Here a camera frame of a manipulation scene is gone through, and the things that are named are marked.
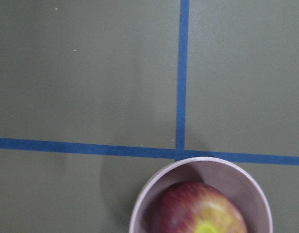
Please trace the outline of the red apple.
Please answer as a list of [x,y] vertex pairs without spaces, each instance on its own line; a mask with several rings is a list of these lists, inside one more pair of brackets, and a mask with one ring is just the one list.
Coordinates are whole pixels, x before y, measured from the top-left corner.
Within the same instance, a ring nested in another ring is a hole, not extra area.
[[153,233],[246,233],[238,208],[200,182],[179,182],[162,192],[153,213]]

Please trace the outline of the pink bowl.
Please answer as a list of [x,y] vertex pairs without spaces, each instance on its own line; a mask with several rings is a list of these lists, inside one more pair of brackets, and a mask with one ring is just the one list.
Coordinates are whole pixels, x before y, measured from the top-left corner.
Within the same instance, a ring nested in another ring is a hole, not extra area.
[[132,233],[271,233],[272,215],[258,183],[217,158],[174,162],[154,174],[133,208]]

